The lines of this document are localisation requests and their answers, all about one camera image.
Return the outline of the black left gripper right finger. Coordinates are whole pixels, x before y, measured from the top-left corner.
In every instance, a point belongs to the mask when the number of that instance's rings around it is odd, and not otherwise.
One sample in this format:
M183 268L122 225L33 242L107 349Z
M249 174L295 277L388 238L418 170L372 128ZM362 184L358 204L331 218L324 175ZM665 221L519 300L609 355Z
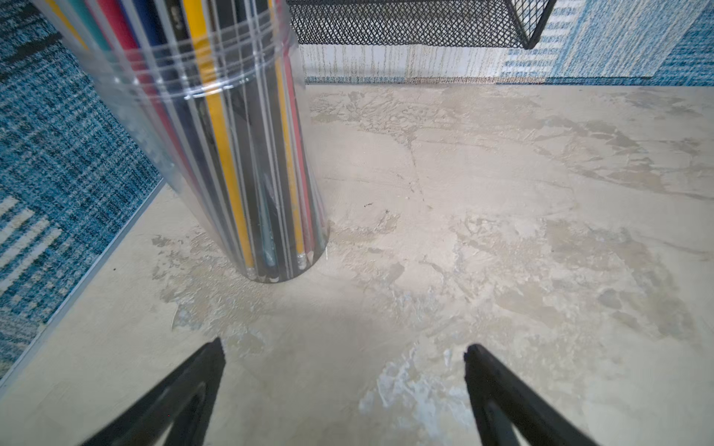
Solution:
M593 445L486 347L464 353L465 382L483 445Z

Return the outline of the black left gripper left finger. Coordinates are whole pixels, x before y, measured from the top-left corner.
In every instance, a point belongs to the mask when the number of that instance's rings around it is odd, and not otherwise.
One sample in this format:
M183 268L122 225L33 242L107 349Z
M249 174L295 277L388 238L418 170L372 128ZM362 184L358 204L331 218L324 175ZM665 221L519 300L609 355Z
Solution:
M85 445L202 445L226 365L221 340L187 360Z

